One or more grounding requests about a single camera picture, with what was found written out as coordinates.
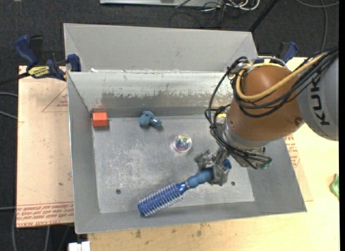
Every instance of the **yellow clamp label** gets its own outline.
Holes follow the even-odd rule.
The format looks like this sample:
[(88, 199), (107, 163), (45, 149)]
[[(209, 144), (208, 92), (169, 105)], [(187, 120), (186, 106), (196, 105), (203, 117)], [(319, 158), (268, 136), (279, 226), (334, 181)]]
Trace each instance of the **yellow clamp label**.
[(47, 65), (33, 66), (28, 73), (36, 78), (50, 74), (50, 68)]

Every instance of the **gray metal tray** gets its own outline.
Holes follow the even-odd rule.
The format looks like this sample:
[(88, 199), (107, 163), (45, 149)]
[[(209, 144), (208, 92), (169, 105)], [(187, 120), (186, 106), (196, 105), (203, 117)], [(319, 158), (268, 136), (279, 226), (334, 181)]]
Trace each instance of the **gray metal tray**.
[[(194, 157), (205, 148), (216, 150), (203, 113), (226, 66), (257, 56), (250, 33), (86, 24), (64, 31), (66, 55), (76, 53), (83, 71), (67, 77), (76, 233), (306, 210), (284, 140), (266, 147), (273, 158), (266, 170), (232, 160), (224, 186), (203, 184), (149, 218), (136, 208), (147, 193), (194, 175)], [(231, 99), (225, 80), (215, 106)], [(95, 110), (108, 113), (108, 129), (92, 127)], [(143, 110), (163, 126), (140, 127)], [(187, 154), (170, 147), (182, 133), (193, 141)]]

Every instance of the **black pole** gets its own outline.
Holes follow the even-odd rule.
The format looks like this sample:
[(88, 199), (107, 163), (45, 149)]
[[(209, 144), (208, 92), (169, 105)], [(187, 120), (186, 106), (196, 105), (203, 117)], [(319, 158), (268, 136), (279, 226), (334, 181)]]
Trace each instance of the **black pole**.
[(2, 80), (2, 81), (0, 81), (0, 86), (1, 85), (5, 85), (6, 83), (9, 83), (9, 82), (12, 82), (12, 81), (16, 81), (16, 80), (25, 78), (26, 76), (30, 76), (30, 74), (28, 72), (25, 72), (23, 74), (20, 74), (20, 75), (17, 75), (17, 76), (13, 76), (13, 77), (11, 77), (9, 79)]
[(260, 16), (258, 17), (258, 19), (254, 22), (254, 24), (250, 27), (249, 31), (250, 32), (254, 32), (255, 29), (259, 26), (259, 24), (261, 23), (261, 21), (263, 21), (263, 19), (267, 16), (267, 14), (270, 12), (270, 10), (273, 8), (273, 6), (278, 2), (278, 0), (271, 0), (268, 5), (266, 6), (266, 8), (264, 9), (264, 11), (260, 14)]

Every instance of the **orange block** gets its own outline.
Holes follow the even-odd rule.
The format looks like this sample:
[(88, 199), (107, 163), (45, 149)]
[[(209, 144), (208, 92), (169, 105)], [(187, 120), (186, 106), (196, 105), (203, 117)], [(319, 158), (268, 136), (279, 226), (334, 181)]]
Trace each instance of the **orange block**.
[(92, 125), (94, 127), (106, 127), (106, 126), (108, 126), (108, 114), (106, 112), (93, 112), (92, 113)]

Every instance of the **green object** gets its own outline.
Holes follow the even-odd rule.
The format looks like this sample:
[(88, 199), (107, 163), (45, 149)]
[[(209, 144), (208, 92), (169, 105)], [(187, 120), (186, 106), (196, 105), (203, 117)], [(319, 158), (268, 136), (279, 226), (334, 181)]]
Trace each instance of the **green object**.
[(339, 199), (339, 175), (335, 175), (334, 181), (330, 185), (330, 190)]

